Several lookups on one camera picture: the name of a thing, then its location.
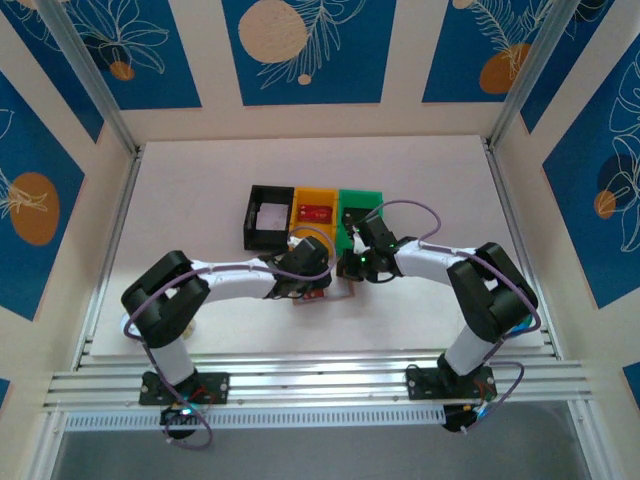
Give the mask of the tan leather card holder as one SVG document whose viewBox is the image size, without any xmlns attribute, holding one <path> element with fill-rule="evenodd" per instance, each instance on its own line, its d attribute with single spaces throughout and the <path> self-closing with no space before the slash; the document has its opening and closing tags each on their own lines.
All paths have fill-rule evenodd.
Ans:
<svg viewBox="0 0 640 480">
<path fill-rule="evenodd" d="M 354 296 L 353 283 L 351 281 L 348 281 L 342 278 L 338 278 L 337 280 L 334 280 L 328 287 L 324 289 L 315 289 L 315 290 L 323 290 L 325 294 L 325 298 L 321 301 L 316 301 L 312 303 L 337 301 L 337 300 L 342 300 L 346 298 L 351 298 Z"/>
</svg>

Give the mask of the white blossom pagoda print card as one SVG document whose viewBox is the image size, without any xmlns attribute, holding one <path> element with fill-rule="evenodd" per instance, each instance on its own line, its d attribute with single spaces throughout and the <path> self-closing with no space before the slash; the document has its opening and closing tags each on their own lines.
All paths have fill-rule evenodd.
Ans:
<svg viewBox="0 0 640 480">
<path fill-rule="evenodd" d="M 261 208 L 256 216 L 256 229 L 260 231 L 284 231 L 287 226 L 286 221 L 270 221 L 261 213 Z"/>
</svg>

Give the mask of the yellow plastic bin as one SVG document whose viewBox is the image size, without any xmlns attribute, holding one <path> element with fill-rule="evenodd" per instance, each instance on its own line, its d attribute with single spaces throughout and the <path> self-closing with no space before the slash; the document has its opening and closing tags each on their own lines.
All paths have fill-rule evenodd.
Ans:
<svg viewBox="0 0 640 480">
<path fill-rule="evenodd" d="M 298 208 L 302 204 L 329 205 L 333 208 L 331 224 L 300 222 L 297 219 Z M 328 249 L 335 242 L 338 213 L 338 191 L 312 187 L 296 187 L 292 204 L 292 214 L 289 231 L 297 237 L 313 236 L 320 240 Z"/>
</svg>

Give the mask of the green plastic bin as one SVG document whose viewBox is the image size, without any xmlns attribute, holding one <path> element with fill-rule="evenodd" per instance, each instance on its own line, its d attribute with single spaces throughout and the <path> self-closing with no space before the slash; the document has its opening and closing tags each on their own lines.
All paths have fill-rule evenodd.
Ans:
<svg viewBox="0 0 640 480">
<path fill-rule="evenodd" d="M 338 214 L 336 229 L 336 252 L 339 256 L 347 249 L 353 248 L 351 230 L 346 230 L 341 223 L 342 211 L 345 207 L 368 208 L 374 210 L 384 202 L 383 194 L 377 191 L 340 190 L 338 198 Z"/>
</svg>

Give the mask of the black plastic bin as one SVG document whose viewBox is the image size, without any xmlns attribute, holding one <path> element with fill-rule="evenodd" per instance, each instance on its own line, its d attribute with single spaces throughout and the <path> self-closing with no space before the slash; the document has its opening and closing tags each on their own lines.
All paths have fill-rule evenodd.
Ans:
<svg viewBox="0 0 640 480">
<path fill-rule="evenodd" d="M 243 222 L 243 245 L 248 251 L 278 251 L 287 246 L 289 224 L 294 197 L 293 187 L 253 185 Z M 284 231 L 260 231 L 256 229 L 256 216 L 263 203 L 282 203 L 289 206 L 287 226 Z"/>
</svg>

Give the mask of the blue plastic cup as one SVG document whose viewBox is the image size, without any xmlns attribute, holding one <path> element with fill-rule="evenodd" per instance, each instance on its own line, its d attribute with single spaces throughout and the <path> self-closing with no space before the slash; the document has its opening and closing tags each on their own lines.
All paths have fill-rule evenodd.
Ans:
<svg viewBox="0 0 640 480">
<path fill-rule="evenodd" d="M 527 330 L 534 324 L 534 317 L 529 314 L 525 317 L 519 324 L 511 328 L 508 332 L 505 333 L 505 337 L 514 337 L 520 335 L 522 331 Z"/>
</svg>

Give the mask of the black controller board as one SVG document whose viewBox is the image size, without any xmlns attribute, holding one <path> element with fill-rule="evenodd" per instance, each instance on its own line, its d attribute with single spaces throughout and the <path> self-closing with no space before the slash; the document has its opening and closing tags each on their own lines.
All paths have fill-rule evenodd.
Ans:
<svg viewBox="0 0 640 480">
<path fill-rule="evenodd" d="M 195 408 L 173 404 L 160 413 L 160 426 L 168 443 L 186 440 L 201 424 Z"/>
<path fill-rule="evenodd" d="M 467 432 L 485 415 L 485 410 L 488 406 L 488 403 L 445 405 L 445 423 L 443 427 L 453 433 Z"/>
</svg>

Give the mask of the aluminium mounting rail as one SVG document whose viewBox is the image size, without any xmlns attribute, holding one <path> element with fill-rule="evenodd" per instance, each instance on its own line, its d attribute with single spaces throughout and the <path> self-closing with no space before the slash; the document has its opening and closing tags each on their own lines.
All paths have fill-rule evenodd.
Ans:
<svg viewBox="0 0 640 480">
<path fill-rule="evenodd" d="M 408 365 L 433 367 L 433 350 L 396 350 L 290 355 L 197 355 L 199 372 L 230 375 L 231 407 L 355 406 L 405 404 Z M 43 406 L 53 410 L 135 408 L 148 364 L 140 355 L 85 355 L 73 371 L 53 374 Z M 500 392 L 516 387 L 513 401 L 591 400 L 593 390 L 580 362 L 561 360 L 547 347 L 509 350 L 494 359 Z"/>
</svg>

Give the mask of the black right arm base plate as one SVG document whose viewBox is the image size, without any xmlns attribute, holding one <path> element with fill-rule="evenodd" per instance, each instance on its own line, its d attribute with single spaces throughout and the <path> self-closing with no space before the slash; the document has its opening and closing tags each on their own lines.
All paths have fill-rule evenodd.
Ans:
<svg viewBox="0 0 640 480">
<path fill-rule="evenodd" d="M 497 396 L 493 370 L 488 366 L 459 376 L 446 369 L 421 368 L 410 364 L 405 369 L 405 384 L 411 400 L 491 401 Z"/>
</svg>

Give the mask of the aluminium table side rail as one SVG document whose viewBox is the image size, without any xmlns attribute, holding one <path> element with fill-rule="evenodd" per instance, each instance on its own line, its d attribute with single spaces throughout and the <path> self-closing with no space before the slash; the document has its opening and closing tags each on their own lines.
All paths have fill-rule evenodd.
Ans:
<svg viewBox="0 0 640 480">
<path fill-rule="evenodd" d="M 71 371 L 76 371 L 79 368 L 81 357 L 84 352 L 84 347 L 87 341 L 93 336 L 93 333 L 95 331 L 99 313 L 104 302 L 110 275 L 113 270 L 113 265 L 126 221 L 126 216 L 129 210 L 129 205 L 131 203 L 131 198 L 135 189 L 137 177 L 139 175 L 143 153 L 144 146 L 138 146 L 127 170 L 125 183 L 119 195 L 115 217 L 109 231 L 110 235 L 108 238 L 106 253 L 101 263 L 101 268 L 99 270 L 96 285 L 91 292 L 91 296 L 85 310 L 83 322 L 81 324 L 81 328 L 75 342 L 73 355 L 69 363 L 69 369 Z"/>
<path fill-rule="evenodd" d="M 491 175 L 493 177 L 493 181 L 500 199 L 503 214 L 505 216 L 510 236 L 514 244 L 516 256 L 521 265 L 525 279 L 529 282 L 538 298 L 538 312 L 541 319 L 541 327 L 539 331 L 541 332 L 543 337 L 550 343 L 553 349 L 554 357 L 557 360 L 563 360 L 564 352 L 562 351 L 562 347 L 558 344 L 557 335 L 549 312 L 548 304 L 544 296 L 544 292 L 541 289 L 541 284 L 534 272 L 530 255 L 528 254 L 528 251 L 526 249 L 526 245 L 522 235 L 521 222 L 515 209 L 512 192 L 502 171 L 500 159 L 489 148 L 487 140 L 484 140 L 483 145 L 489 169 L 491 171 Z"/>
</svg>

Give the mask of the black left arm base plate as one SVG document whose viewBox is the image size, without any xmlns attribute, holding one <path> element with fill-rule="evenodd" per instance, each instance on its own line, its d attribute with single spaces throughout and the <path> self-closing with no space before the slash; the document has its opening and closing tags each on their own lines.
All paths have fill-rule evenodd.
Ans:
<svg viewBox="0 0 640 480">
<path fill-rule="evenodd" d="M 173 386 L 185 400 L 196 405 L 226 404 L 230 389 L 228 373 L 199 373 Z M 176 397 L 153 372 L 147 371 L 142 376 L 138 403 L 143 406 L 168 406 L 176 403 Z"/>
</svg>

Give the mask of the aluminium frame post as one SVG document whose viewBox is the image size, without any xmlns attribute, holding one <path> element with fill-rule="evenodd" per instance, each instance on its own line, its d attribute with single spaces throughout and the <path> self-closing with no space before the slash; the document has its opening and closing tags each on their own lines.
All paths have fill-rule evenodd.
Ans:
<svg viewBox="0 0 640 480">
<path fill-rule="evenodd" d="M 506 133 L 516 114 L 520 113 L 530 90 L 545 66 L 542 63 L 542 56 L 545 61 L 548 61 L 579 2 L 580 0 L 545 0 L 540 2 L 540 14 L 536 14 L 536 16 L 542 20 L 542 23 L 537 36 L 533 40 L 524 64 L 505 98 L 505 106 L 498 116 L 496 126 L 487 139 L 492 151 Z"/>
<path fill-rule="evenodd" d="M 123 149 L 136 158 L 140 145 L 121 115 L 106 81 L 63 6 L 57 0 L 33 1 L 38 14 L 99 114 Z"/>
</svg>

